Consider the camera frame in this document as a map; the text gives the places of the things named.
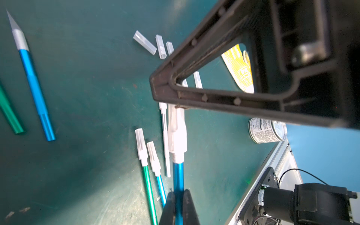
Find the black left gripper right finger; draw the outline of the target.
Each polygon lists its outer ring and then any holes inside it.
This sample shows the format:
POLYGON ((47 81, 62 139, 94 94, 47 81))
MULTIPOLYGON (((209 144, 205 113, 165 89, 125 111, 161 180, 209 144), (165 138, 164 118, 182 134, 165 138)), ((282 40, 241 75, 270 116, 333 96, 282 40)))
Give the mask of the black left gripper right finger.
POLYGON ((200 225, 193 198, 188 189, 184 190, 183 193, 182 216, 184 225, 200 225))

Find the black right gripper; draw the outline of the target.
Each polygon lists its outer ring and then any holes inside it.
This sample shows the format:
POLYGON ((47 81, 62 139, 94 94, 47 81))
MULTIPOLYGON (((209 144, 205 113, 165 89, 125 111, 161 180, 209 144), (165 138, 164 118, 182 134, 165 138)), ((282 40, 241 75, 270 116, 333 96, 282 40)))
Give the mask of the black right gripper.
POLYGON ((155 101, 286 123, 360 127, 359 1, 219 1, 150 76, 155 101), (238 43, 254 93, 181 87, 238 43))

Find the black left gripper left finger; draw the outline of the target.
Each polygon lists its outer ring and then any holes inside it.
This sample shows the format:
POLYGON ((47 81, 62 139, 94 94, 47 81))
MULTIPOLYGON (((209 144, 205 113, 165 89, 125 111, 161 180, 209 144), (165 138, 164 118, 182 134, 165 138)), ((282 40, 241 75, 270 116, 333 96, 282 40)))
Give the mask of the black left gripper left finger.
POLYGON ((166 199, 166 204, 160 218, 159 225, 174 225, 175 224, 175 194, 169 192, 166 199))

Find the short blue carving knife capped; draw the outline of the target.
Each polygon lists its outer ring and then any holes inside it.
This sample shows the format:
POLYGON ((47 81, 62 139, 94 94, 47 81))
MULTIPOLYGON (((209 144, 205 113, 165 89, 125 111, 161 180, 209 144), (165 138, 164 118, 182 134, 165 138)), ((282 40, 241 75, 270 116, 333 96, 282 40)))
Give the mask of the short blue carving knife capped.
POLYGON ((184 194, 184 154, 187 151, 187 127, 184 108, 168 105, 168 141, 173 162, 173 187, 175 194, 175 224, 183 224, 182 200, 184 194))

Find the green carving knife capped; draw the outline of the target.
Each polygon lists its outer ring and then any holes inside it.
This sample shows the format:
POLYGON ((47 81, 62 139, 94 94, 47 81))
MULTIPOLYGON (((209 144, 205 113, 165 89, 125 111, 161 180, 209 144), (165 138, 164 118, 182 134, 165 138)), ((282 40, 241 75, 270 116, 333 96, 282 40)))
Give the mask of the green carving knife capped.
POLYGON ((4 113, 4 116, 6 117, 10 127, 14 131, 15 134, 21 134, 24 132, 16 114, 14 113, 10 102, 1 87, 1 110, 4 113))
POLYGON ((141 166, 142 166, 143 180, 144 180, 145 192, 147 195, 151 224, 157 225, 158 219, 157 219, 156 207, 155 207, 155 202, 154 202, 154 197, 153 197, 150 172, 149 172, 149 168, 148 168, 148 152, 147 152, 147 147, 145 144, 143 129, 142 128, 136 129, 135 134, 136 134, 138 158, 139 158, 139 160, 141 162, 141 166))

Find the translucent white knife cap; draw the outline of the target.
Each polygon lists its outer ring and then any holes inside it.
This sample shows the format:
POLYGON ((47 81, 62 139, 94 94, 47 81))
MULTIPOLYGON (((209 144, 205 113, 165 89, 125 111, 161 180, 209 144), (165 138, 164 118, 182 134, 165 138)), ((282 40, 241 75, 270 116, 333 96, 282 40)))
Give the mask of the translucent white knife cap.
POLYGON ((135 32, 133 39, 137 43, 139 43, 142 47, 144 47, 148 52, 150 52, 152 55, 155 55, 157 48, 139 31, 135 32))

